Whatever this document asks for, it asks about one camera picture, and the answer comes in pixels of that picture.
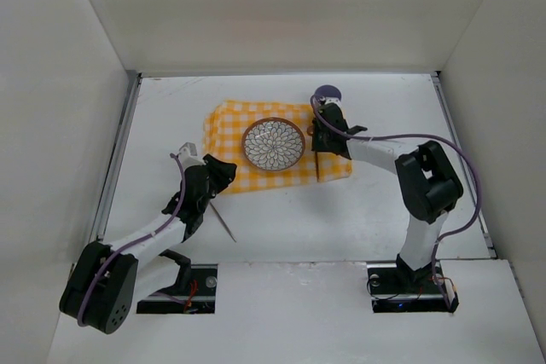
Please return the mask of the copper coloured spoon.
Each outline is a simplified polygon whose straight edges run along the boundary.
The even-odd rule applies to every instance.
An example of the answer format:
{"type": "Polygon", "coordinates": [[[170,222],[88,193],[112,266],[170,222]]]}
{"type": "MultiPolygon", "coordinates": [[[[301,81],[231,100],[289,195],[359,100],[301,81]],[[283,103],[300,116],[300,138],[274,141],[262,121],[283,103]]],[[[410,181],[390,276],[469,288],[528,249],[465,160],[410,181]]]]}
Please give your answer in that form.
{"type": "Polygon", "coordinates": [[[317,182],[320,182],[320,163],[319,163],[319,155],[318,155],[318,151],[316,150],[316,147],[315,147],[315,123],[312,123],[308,128],[307,128],[307,135],[310,137],[311,139],[311,151],[313,152],[313,155],[314,155],[314,161],[315,161],[315,170],[316,170],[316,179],[317,179],[317,182]]]}

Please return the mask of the silver metal fork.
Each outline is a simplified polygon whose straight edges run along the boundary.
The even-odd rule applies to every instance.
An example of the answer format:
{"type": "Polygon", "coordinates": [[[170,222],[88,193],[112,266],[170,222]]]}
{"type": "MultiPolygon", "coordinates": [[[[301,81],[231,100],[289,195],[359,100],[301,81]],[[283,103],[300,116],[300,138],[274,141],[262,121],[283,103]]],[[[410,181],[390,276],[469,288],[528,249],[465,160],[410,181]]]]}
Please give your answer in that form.
{"type": "Polygon", "coordinates": [[[214,212],[216,218],[219,220],[219,222],[221,223],[222,227],[224,228],[225,232],[228,234],[228,236],[235,242],[237,243],[237,240],[234,236],[234,234],[232,233],[231,229],[229,228],[227,222],[223,219],[223,217],[221,216],[221,214],[219,213],[218,209],[216,208],[216,206],[214,204],[210,204],[210,207],[212,209],[212,211],[214,212]]]}

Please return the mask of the lilac plastic cup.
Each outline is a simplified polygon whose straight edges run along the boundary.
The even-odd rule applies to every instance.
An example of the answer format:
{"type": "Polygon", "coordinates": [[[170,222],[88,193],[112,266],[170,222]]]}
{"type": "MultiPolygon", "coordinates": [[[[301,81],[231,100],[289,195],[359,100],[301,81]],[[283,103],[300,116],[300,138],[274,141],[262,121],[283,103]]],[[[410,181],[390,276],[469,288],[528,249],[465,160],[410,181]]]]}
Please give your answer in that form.
{"type": "Polygon", "coordinates": [[[314,96],[319,100],[335,99],[341,101],[342,99],[340,90],[331,84],[318,87],[314,92],[314,96]]]}

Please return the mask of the yellow white checkered napkin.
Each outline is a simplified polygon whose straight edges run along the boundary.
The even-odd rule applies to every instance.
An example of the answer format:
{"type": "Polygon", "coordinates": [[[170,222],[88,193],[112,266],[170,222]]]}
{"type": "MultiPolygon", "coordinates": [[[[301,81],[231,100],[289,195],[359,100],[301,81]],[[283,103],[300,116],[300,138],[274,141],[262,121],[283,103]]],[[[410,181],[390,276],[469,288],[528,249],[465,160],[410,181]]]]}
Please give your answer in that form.
{"type": "MultiPolygon", "coordinates": [[[[284,102],[257,102],[226,100],[207,114],[204,121],[202,151],[229,163],[237,164],[234,182],[225,190],[227,194],[294,187],[317,183],[311,139],[305,138],[305,153],[292,168],[271,172],[251,165],[241,148],[243,133],[257,120],[278,117],[296,124],[305,133],[311,125],[313,114],[306,104],[284,102]]],[[[319,153],[320,182],[347,178],[352,174],[351,161],[332,153],[319,153]]]]}

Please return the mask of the floral patterned ceramic plate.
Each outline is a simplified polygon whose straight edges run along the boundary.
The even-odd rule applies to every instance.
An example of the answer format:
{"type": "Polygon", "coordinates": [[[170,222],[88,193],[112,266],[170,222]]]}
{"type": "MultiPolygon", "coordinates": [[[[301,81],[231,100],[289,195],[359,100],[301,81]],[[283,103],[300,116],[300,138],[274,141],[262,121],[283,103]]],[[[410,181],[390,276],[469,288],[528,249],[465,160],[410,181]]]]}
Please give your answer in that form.
{"type": "Polygon", "coordinates": [[[278,172],[294,167],[305,152],[305,137],[293,122],[262,118],[247,127],[241,138],[244,157],[254,167],[278,172]]]}

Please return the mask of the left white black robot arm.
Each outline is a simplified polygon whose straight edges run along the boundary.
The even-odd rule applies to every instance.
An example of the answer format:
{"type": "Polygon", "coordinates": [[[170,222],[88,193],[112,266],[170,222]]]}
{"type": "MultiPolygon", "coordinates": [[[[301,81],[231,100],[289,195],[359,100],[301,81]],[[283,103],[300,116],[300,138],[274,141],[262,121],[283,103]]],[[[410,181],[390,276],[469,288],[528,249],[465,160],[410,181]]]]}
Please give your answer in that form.
{"type": "Polygon", "coordinates": [[[59,302],[62,314],[104,334],[119,329],[134,303],[161,290],[190,286],[191,261],[174,251],[199,229],[211,201],[234,182],[237,166],[191,146],[171,155],[178,190],[149,225],[121,240],[90,242],[82,250],[59,302]]]}

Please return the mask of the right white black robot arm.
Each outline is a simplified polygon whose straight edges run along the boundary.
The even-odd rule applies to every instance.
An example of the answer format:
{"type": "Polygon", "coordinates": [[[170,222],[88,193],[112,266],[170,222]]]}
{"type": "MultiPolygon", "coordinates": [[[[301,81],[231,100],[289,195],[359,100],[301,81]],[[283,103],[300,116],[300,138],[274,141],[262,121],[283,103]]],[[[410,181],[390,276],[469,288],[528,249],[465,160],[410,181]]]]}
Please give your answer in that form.
{"type": "Polygon", "coordinates": [[[462,183],[442,146],[431,140],[415,145],[399,138],[364,136],[363,127],[347,125],[335,98],[313,97],[311,107],[312,151],[364,162],[398,178],[409,213],[405,242],[396,258],[398,275],[407,283],[430,276],[441,228],[463,194],[462,183]]]}

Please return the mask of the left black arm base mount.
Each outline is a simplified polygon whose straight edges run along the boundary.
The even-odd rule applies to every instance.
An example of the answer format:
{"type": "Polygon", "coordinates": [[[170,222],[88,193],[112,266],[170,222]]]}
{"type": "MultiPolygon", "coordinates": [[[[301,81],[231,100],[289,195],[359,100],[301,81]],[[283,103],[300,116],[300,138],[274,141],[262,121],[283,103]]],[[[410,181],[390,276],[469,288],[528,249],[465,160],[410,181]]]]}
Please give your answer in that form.
{"type": "Polygon", "coordinates": [[[166,250],[138,269],[131,309],[140,315],[212,314],[218,266],[166,250]]]}

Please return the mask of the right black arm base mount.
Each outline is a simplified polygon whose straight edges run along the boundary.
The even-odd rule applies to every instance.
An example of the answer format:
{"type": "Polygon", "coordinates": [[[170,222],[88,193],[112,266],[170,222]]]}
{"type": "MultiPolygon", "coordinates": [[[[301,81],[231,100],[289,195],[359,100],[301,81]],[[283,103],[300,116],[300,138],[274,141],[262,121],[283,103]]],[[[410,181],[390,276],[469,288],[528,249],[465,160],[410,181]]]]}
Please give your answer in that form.
{"type": "Polygon", "coordinates": [[[459,307],[455,283],[444,275],[440,263],[436,265],[436,278],[428,269],[415,281],[396,263],[369,263],[366,289],[376,314],[453,314],[459,307]]]}

